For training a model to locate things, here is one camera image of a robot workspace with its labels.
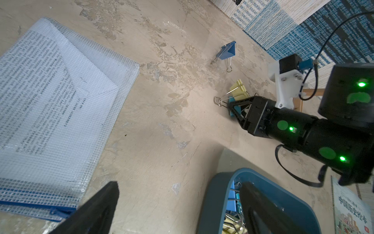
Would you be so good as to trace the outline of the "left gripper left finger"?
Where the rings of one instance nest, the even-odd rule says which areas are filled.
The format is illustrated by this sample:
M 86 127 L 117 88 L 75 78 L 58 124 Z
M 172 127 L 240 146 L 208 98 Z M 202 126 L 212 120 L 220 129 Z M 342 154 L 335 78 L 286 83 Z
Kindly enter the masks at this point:
M 51 233 L 108 234 L 112 226 L 118 199 L 118 183 L 110 181 Z

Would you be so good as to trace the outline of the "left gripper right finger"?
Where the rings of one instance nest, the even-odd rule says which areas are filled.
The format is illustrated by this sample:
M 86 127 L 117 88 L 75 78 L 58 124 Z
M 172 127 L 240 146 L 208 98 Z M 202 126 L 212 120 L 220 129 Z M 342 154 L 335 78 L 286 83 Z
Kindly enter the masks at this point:
M 239 194 L 245 227 L 249 234 L 263 234 L 264 229 L 267 229 L 269 234 L 306 233 L 252 183 L 243 183 Z

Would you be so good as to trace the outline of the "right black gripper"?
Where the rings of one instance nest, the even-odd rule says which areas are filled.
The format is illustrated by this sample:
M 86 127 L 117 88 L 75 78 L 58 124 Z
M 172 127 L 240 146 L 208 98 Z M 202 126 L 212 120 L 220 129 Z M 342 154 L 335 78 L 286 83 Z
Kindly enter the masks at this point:
M 233 106 L 241 107 L 241 117 Z M 275 102 L 260 96 L 228 104 L 242 129 L 256 137 L 272 138 L 293 151 L 301 151 L 317 117 L 295 110 L 275 107 Z

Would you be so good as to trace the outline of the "yellow binder clip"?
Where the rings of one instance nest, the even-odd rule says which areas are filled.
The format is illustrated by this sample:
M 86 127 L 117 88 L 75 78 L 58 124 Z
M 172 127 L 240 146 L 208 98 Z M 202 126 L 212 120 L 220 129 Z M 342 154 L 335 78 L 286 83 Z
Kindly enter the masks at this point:
M 218 106 L 227 107 L 230 102 L 251 97 L 241 79 L 238 79 L 222 97 L 214 97 L 213 102 Z
M 222 234 L 247 234 L 247 228 L 244 225 L 243 219 L 226 213 L 224 216 Z

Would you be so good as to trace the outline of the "blue binder clip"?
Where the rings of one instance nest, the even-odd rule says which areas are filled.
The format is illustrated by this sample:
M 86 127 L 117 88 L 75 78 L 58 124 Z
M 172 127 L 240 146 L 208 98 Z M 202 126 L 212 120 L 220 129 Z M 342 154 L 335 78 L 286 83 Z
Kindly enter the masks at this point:
M 235 183 L 234 181 L 231 183 L 229 194 L 228 194 L 228 202 L 226 210 L 229 212 L 237 212 L 236 206 L 236 192 L 235 192 Z
M 236 41 L 232 41 L 221 47 L 221 50 L 216 54 L 215 58 L 210 64 L 214 64 L 218 59 L 226 60 L 227 62 L 227 72 L 232 72 L 232 58 L 235 56 L 235 44 Z

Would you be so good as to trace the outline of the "teal plastic storage box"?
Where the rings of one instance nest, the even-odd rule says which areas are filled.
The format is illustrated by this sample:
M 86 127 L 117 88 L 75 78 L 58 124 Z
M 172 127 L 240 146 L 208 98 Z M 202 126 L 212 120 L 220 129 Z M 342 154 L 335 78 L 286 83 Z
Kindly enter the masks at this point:
M 226 210 L 231 183 L 235 183 L 237 212 Z M 245 220 L 240 203 L 240 188 L 243 183 L 250 182 L 268 197 L 296 225 L 303 228 L 305 234 L 320 234 L 321 228 L 312 208 L 297 196 L 283 189 L 258 172 L 242 168 L 234 172 L 216 174 L 208 184 L 206 195 L 198 222 L 197 233 L 221 234 L 225 214 L 231 214 Z

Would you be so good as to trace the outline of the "teal binder clip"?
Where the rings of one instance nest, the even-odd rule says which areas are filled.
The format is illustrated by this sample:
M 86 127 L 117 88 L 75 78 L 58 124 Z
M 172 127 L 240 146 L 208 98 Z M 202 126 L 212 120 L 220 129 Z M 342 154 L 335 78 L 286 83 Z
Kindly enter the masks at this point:
M 235 102 L 235 101 L 236 100 L 235 100 L 234 97 L 230 97 L 228 102 L 231 103 L 231 102 Z M 235 110 L 235 112 L 237 112 L 239 114 L 240 117 L 242 116 L 241 115 L 241 107 L 240 106 L 235 105 L 235 106 L 233 106 L 233 109 Z M 231 117 L 235 117 L 235 114 L 234 114 L 234 112 L 231 109 L 229 110 L 229 115 Z

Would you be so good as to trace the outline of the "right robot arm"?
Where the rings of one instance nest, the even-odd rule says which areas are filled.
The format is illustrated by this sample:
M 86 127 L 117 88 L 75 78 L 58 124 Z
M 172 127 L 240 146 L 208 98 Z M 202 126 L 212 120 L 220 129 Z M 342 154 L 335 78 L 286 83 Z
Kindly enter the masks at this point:
M 315 117 L 261 96 L 228 104 L 239 125 L 256 137 L 271 138 L 280 148 L 302 152 L 340 175 L 339 185 L 366 183 L 374 168 L 374 65 L 345 63 L 333 67 Z

